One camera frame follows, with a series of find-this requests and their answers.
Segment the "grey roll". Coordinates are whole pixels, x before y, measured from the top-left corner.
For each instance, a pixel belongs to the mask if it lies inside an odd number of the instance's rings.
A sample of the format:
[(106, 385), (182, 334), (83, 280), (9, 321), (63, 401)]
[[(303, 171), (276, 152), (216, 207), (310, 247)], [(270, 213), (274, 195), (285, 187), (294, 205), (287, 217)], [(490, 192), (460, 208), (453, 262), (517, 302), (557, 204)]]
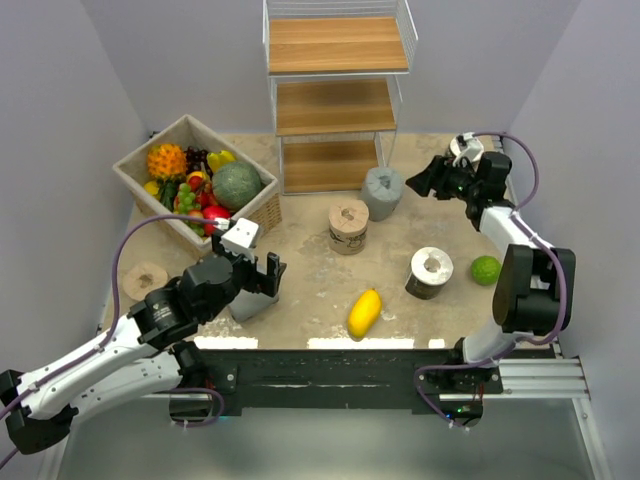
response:
[(369, 211), (369, 220), (379, 222), (388, 218), (398, 206), (404, 188), (403, 177), (389, 167), (370, 169), (361, 187), (360, 199)]
[(234, 321), (243, 323), (278, 301), (278, 294), (271, 297), (264, 293), (250, 293), (242, 290), (228, 305), (228, 309)]

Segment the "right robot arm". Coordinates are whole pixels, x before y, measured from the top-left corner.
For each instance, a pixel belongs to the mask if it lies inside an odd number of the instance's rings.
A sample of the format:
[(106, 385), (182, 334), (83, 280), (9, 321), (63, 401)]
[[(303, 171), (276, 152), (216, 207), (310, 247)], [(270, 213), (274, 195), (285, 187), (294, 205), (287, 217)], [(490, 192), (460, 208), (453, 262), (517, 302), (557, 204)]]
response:
[(511, 159), (498, 152), (482, 154), (476, 167), (436, 155), (406, 181), (421, 197), (463, 201), (476, 231), (503, 253), (491, 319), (458, 342), (461, 359), (445, 369), (448, 386), (459, 393), (480, 382), (479, 367), (497, 364), (521, 342), (553, 341), (571, 319), (576, 255), (543, 240), (505, 197), (511, 168)]

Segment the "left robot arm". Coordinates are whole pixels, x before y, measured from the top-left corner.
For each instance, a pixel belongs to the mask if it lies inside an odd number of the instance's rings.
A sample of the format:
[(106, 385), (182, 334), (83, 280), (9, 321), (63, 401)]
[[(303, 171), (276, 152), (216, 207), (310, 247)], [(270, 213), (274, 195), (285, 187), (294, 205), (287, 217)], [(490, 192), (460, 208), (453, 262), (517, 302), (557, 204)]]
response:
[(208, 372), (191, 336), (242, 292), (276, 297), (285, 270), (277, 254), (260, 266), (250, 247), (222, 237), (108, 331), (37, 370), (3, 372), (1, 416), (14, 448), (44, 451), (81, 421), (139, 396), (204, 391)]

